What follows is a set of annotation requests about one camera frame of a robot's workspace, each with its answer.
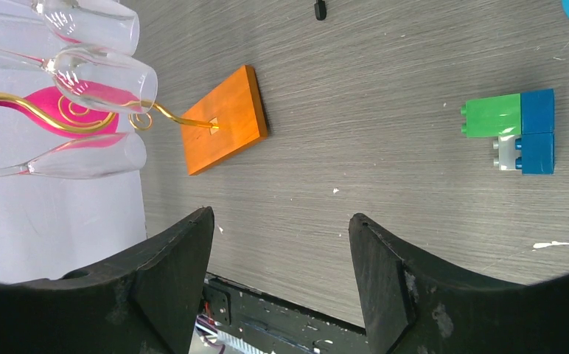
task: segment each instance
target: black object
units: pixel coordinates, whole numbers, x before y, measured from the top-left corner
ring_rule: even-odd
[[[569,353],[569,275],[530,286],[486,277],[362,214],[349,240],[372,354]]]
[[[217,327],[264,353],[369,354],[365,330],[243,285],[215,277],[204,284],[213,319],[229,299],[230,325]]]
[[[315,3],[315,17],[319,21],[323,21],[326,19],[326,15],[328,11],[326,10],[326,2],[324,0],[316,0]]]
[[[187,353],[213,227],[202,208],[62,279],[0,285],[0,353]]]

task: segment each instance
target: orange wooden block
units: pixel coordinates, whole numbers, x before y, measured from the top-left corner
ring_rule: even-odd
[[[242,66],[182,116],[220,128],[181,125],[187,170],[200,174],[268,136],[254,68]]]

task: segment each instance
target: green lego brick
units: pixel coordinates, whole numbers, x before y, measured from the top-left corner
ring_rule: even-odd
[[[521,134],[521,94],[468,100],[461,114],[467,120],[461,129],[467,138]]]

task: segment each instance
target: gray wooden table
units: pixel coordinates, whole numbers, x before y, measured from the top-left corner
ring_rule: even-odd
[[[123,1],[136,57],[182,113],[242,64],[256,68],[270,138],[186,175],[174,123],[142,136],[149,235],[213,206],[209,270],[362,324],[347,237],[364,212],[465,268],[521,283],[569,272],[569,20],[560,0]],[[556,173],[492,166],[466,139],[465,100],[556,90]]]

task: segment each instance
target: glass stem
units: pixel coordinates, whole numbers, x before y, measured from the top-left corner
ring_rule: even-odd
[[[2,0],[3,2],[10,2],[11,4],[21,5],[28,8],[32,8],[34,0]]]
[[[6,49],[0,49],[0,57],[16,60],[19,61],[20,63],[25,63],[34,66],[35,68],[41,68],[43,65],[42,58],[35,58],[29,55],[23,55],[16,52],[11,52],[10,50]]]
[[[17,164],[16,166],[0,168],[0,177],[19,175],[21,173],[28,173],[29,166],[26,164]]]

